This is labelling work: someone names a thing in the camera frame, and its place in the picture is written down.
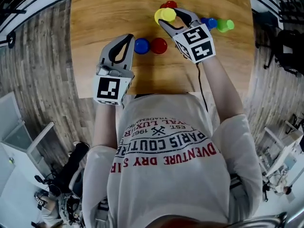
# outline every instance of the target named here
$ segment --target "leg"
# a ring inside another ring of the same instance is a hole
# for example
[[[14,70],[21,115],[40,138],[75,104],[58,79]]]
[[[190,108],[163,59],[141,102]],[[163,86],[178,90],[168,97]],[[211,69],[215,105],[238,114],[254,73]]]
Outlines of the leg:
[[[268,68],[269,68],[270,63],[271,63],[272,58],[274,57],[274,55],[275,55],[275,52],[274,52],[273,50],[271,50],[271,53],[270,53],[270,58],[269,58],[269,61],[268,61],[268,65],[267,65],[267,66],[266,66],[266,65],[264,65],[264,69],[268,69]]]
[[[58,196],[60,194],[60,191],[62,193],[70,192],[70,189],[68,187],[74,173],[79,168],[79,163],[84,158],[86,153],[89,150],[89,146],[86,143],[83,142],[77,142],[76,148],[73,153],[71,153],[71,156],[67,162],[66,165],[62,168],[61,172],[54,178],[52,181],[52,184],[50,185],[50,191]]]

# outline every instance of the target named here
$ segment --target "wall trim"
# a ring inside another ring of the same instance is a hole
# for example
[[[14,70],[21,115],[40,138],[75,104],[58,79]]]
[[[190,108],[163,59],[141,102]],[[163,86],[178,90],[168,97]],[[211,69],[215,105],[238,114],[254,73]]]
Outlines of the wall trim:
[[[270,11],[274,16],[277,17],[279,28],[284,29],[283,23],[280,22],[280,17],[278,16],[278,13],[280,11],[280,9],[279,9],[280,1],[279,0],[272,0],[273,3],[275,3],[275,4],[273,4],[269,0],[262,0],[262,1],[266,5],[262,4],[258,0],[250,0],[251,8],[254,9],[256,12],[260,12],[260,13]]]
[[[29,18],[33,17],[37,13],[41,12],[43,9],[50,7],[59,1],[62,0],[25,0],[16,9],[23,9],[27,12],[25,14],[9,15],[6,20],[0,25],[0,38],[6,37],[11,31],[15,30]]]

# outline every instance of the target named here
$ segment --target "chair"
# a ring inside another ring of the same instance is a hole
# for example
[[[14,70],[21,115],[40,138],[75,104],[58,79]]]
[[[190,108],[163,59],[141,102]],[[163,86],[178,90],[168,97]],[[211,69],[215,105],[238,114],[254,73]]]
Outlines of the chair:
[[[78,170],[74,173],[68,186],[74,195],[79,199],[82,197],[84,171],[84,168],[79,167]]]
[[[269,68],[275,56],[275,62],[279,62],[279,67],[288,73],[296,77],[304,75],[304,64],[301,60],[304,35],[297,30],[281,30],[276,36],[274,28],[268,25],[261,25],[261,27],[267,33],[270,45],[256,43],[256,47],[271,48],[270,58],[268,64],[264,65],[264,69]]]

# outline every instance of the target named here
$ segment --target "black chair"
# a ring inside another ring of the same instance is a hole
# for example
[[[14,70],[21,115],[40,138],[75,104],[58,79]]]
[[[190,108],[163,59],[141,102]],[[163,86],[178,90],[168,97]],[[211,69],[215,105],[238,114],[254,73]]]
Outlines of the black chair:
[[[290,122],[292,122],[291,123],[292,126],[294,126],[296,129],[299,129],[300,127],[302,127],[302,129],[304,130],[304,118],[297,117],[296,114],[293,114]],[[289,128],[288,131],[286,131],[285,133],[289,134],[291,131],[293,131],[293,129]],[[299,144],[300,144],[301,150],[304,152],[304,138],[302,138],[302,140],[300,141]]]
[[[275,62],[279,62],[278,67],[282,67],[296,77],[304,75],[304,63],[301,60],[304,51],[304,35],[297,30],[281,30],[276,36],[276,30],[271,26],[263,25],[262,29],[267,33],[270,45],[256,43],[256,47],[271,48],[270,58],[268,64],[264,65],[264,69],[269,68],[275,56]],[[284,52],[284,46],[292,49],[292,53]]]
[[[82,194],[82,184],[79,183],[82,183],[83,169],[79,168],[79,163],[88,151],[89,146],[87,144],[77,144],[67,164],[64,165],[55,178],[45,178],[45,180],[42,180],[39,176],[35,176],[35,179],[40,183],[48,185],[50,192],[56,197],[62,193],[70,193],[71,190],[80,197]]]
[[[268,197],[267,197],[267,192],[270,191],[270,187],[267,185],[266,182],[263,181],[263,186],[262,186],[262,192],[264,194],[264,201],[268,202]]]

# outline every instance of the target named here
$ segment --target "person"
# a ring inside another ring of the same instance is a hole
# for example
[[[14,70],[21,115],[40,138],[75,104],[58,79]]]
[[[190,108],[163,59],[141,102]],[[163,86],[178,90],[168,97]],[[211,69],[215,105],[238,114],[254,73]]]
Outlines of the person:
[[[43,202],[43,205],[38,204],[41,210],[43,223],[47,227],[57,227],[63,222],[69,220],[69,214],[63,209],[63,203],[67,201],[68,195],[71,193],[69,189],[70,181],[74,173],[79,168],[79,163],[85,157],[89,150],[89,145],[84,142],[73,142],[75,150],[70,154],[67,164],[64,165],[59,174],[51,180],[48,192],[36,192],[35,198]]]
[[[89,145],[87,143],[74,141],[73,145],[75,146],[75,150],[72,153],[69,153],[67,164],[64,165],[60,173],[52,180],[52,184],[49,186],[50,192],[56,197],[62,193],[71,192],[69,188],[70,181],[74,173],[78,170],[79,163],[89,151]]]
[[[263,187],[262,187],[262,192],[264,194],[264,201],[268,202],[268,197],[267,197],[267,192],[270,191],[270,187],[268,186],[268,184],[263,181]]]
[[[84,172],[87,228],[219,228],[251,217],[262,175],[241,99],[216,56],[203,61],[220,126],[190,94],[99,104]]]
[[[286,195],[289,195],[292,191],[291,188],[292,188],[292,186],[285,186],[283,188],[283,193],[286,194]]]

